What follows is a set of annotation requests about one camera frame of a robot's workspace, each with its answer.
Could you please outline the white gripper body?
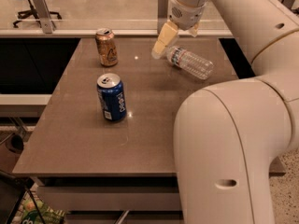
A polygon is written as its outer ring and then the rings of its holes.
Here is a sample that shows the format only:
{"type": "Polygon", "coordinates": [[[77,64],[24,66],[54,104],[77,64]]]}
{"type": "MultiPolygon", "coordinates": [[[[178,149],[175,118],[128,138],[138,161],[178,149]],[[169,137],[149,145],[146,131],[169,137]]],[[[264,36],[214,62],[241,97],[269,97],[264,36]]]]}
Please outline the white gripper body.
{"type": "Polygon", "coordinates": [[[179,0],[170,0],[169,20],[181,30],[189,30],[196,25],[203,14],[206,0],[199,0],[195,7],[183,5],[179,0]]]}

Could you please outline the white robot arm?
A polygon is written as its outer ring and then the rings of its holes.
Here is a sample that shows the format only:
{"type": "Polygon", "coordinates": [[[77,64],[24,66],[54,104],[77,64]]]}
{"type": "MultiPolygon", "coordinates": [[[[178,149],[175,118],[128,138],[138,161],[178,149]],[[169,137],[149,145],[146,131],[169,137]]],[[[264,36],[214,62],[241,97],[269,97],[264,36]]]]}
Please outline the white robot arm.
{"type": "MultiPolygon", "coordinates": [[[[171,0],[152,54],[199,21],[207,0],[171,0]]],[[[269,167],[299,143],[297,17],[278,0],[211,0],[255,75],[180,106],[174,158],[185,224],[275,224],[269,167]]]]}

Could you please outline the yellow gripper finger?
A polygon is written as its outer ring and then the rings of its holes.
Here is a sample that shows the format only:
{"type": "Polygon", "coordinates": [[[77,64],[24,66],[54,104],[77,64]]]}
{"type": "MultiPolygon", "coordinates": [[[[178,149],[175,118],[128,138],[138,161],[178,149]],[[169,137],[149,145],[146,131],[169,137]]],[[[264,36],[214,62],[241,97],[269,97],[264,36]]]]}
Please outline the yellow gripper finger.
{"type": "Polygon", "coordinates": [[[167,21],[158,35],[151,55],[154,59],[160,59],[166,50],[178,39],[178,27],[172,22],[167,21]]]}
{"type": "Polygon", "coordinates": [[[199,23],[196,23],[193,27],[191,27],[189,29],[189,34],[192,37],[197,37],[197,35],[198,35],[198,27],[199,27],[199,23]]]}

